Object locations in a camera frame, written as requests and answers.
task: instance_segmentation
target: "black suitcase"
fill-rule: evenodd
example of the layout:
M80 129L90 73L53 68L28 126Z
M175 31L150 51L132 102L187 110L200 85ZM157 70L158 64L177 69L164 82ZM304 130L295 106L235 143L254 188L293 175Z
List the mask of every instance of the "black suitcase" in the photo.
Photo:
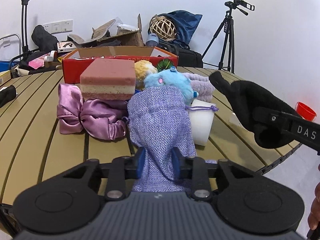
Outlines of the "black suitcase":
M190 49L181 49L177 45L173 45L167 42L159 42L161 49L170 52L179 57L179 67L197 67L203 68L202 56L200 53Z

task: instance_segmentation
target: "purple satin fabric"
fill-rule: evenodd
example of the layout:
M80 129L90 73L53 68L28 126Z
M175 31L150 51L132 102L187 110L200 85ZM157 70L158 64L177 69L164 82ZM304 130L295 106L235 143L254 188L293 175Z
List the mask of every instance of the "purple satin fabric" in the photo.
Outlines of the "purple satin fabric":
M121 120L128 116L127 102L122 100L89 99L84 102L76 85L60 84L57 118L61 134L79 133L85 129L91 136L115 140L125 136Z

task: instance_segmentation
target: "yellow box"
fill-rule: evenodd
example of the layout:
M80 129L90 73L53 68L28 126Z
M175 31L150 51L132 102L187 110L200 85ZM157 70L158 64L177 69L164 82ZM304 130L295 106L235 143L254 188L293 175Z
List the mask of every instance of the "yellow box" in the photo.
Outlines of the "yellow box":
M0 86L11 79L10 70L0 72Z

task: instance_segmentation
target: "gray floor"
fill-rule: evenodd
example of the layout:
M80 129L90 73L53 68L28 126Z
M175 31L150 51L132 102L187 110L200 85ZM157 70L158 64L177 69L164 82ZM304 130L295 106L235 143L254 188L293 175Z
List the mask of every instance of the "gray floor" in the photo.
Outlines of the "gray floor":
M306 238L305 236L309 230L307 217L314 199L314 190L318 182L320 182L319 163L320 156L316 154L316 151L303 145L285 162L265 175L269 179L295 190L303 198L305 214L297 232L304 238ZM11 239L10 236L0 231L0 240L9 239Z

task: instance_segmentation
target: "red box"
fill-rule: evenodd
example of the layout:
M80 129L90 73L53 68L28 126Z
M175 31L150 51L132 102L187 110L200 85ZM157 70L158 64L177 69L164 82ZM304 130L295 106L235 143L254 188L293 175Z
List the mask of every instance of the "red box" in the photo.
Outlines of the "red box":
M148 60L153 66L161 65L162 60L177 67L178 57L157 47L116 46L76 49L62 60L64 82L79 84L80 75L96 58L129 59L137 62Z

